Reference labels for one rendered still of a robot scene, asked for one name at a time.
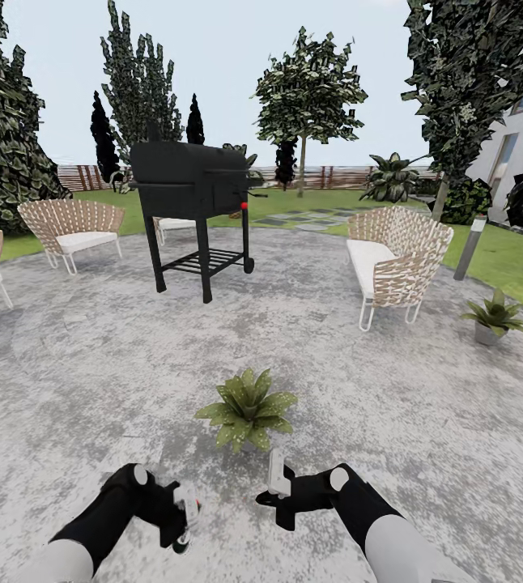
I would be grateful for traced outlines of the insectifuge atomizer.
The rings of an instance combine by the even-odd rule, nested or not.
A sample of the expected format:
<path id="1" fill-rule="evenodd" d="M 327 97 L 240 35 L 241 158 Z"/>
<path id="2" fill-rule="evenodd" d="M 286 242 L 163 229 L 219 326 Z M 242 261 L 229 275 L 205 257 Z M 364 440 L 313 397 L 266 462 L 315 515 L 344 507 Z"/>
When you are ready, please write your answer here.
<path id="1" fill-rule="evenodd" d="M 172 542 L 172 548 L 175 553 L 183 554 L 187 551 L 189 537 L 191 536 L 192 534 L 189 532 L 188 527 L 185 527 L 185 533 Z"/>

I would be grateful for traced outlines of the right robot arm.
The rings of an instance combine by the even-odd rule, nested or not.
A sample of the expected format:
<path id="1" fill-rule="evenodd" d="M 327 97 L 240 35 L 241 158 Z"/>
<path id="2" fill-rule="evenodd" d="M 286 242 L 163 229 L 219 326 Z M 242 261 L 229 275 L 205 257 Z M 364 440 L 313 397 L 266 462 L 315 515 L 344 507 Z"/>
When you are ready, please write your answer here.
<path id="1" fill-rule="evenodd" d="M 296 529 L 296 513 L 336 508 L 377 583 L 477 583 L 348 464 L 304 477 L 295 477 L 283 464 L 283 453 L 275 447 L 270 453 L 268 490 L 256 496 L 258 504 L 276 508 L 275 524 L 282 529 Z"/>

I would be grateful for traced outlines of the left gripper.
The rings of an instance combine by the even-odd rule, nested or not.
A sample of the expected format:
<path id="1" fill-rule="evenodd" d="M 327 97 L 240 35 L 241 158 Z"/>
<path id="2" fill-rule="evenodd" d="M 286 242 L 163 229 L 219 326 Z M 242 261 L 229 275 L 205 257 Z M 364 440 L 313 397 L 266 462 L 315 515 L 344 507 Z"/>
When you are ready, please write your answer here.
<path id="1" fill-rule="evenodd" d="M 181 485 L 174 481 L 162 489 L 162 500 L 158 511 L 147 522 L 159 527 L 159 544 L 168 548 L 172 542 L 185 533 L 185 514 L 173 499 L 173 492 Z"/>

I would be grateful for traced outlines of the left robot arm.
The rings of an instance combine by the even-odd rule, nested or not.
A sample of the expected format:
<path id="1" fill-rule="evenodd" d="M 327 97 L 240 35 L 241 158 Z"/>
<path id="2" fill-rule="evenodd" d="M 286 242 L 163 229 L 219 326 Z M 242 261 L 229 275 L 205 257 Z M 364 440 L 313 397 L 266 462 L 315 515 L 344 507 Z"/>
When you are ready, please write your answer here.
<path id="1" fill-rule="evenodd" d="M 164 488 L 141 465 L 127 464 L 79 503 L 12 583 L 92 583 L 133 517 L 159 527 L 162 548 L 183 535 L 185 527 L 196 535 L 199 503 L 193 482 L 181 487 L 174 481 Z"/>

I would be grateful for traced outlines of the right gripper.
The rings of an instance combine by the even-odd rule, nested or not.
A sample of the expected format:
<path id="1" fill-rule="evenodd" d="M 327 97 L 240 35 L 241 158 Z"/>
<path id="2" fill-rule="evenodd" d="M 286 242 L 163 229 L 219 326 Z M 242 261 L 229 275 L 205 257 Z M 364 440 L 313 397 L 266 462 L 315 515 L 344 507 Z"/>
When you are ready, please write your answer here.
<path id="1" fill-rule="evenodd" d="M 295 473 L 287 466 L 283 466 L 283 477 L 291 482 L 290 497 L 278 498 L 269 490 L 256 496 L 258 504 L 274 506 L 276 508 L 275 524 L 287 531 L 295 530 L 296 513 L 313 511 L 306 496 L 305 484 L 308 476 L 295 477 Z"/>

